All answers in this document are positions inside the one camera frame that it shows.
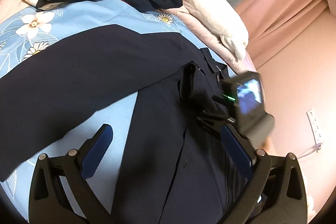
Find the white power strip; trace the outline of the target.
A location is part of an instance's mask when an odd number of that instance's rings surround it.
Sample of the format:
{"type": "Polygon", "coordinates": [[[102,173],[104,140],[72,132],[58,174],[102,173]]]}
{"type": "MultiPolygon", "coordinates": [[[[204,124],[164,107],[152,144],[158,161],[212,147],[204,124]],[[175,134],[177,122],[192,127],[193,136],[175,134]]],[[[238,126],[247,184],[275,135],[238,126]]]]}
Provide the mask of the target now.
{"type": "Polygon", "coordinates": [[[322,127],[319,122],[319,117],[315,109],[308,110],[306,115],[313,133],[315,150],[318,152],[322,148],[323,144],[322,127]]]}

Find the large navy blue coat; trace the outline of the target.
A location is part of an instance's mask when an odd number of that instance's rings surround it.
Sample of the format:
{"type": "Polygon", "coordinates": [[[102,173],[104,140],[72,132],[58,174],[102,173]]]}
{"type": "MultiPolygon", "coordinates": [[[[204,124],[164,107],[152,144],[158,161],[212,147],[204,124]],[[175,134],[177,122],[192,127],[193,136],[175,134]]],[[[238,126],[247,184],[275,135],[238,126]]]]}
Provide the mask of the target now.
{"type": "Polygon", "coordinates": [[[244,187],[203,108],[226,63],[179,33],[93,28],[1,66],[1,182],[29,217],[38,156],[63,156],[104,124],[113,140],[89,186],[117,223],[217,223],[244,187]]]}

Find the white fluffy blanket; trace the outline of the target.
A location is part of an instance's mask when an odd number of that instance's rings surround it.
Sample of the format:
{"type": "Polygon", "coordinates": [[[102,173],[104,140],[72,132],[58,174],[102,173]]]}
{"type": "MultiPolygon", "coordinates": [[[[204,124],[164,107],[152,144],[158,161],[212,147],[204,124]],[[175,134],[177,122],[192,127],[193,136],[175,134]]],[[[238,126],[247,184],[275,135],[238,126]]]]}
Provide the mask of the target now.
{"type": "Polygon", "coordinates": [[[226,0],[183,0],[189,13],[197,18],[238,60],[246,56],[248,30],[240,15],[226,0]]]}

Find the pink quilted comforter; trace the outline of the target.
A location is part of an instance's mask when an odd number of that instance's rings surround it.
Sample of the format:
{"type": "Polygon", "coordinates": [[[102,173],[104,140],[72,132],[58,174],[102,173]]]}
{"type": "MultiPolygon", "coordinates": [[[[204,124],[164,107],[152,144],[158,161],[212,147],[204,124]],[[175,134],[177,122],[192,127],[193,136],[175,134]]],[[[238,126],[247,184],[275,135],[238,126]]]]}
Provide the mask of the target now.
{"type": "Polygon", "coordinates": [[[177,9],[161,9],[161,11],[180,19],[195,36],[225,61],[236,74],[239,75],[246,71],[256,72],[256,68],[248,53],[246,53],[244,60],[238,60],[234,54],[222,44],[221,40],[212,34],[197,18],[192,16],[184,6],[177,9]]]}

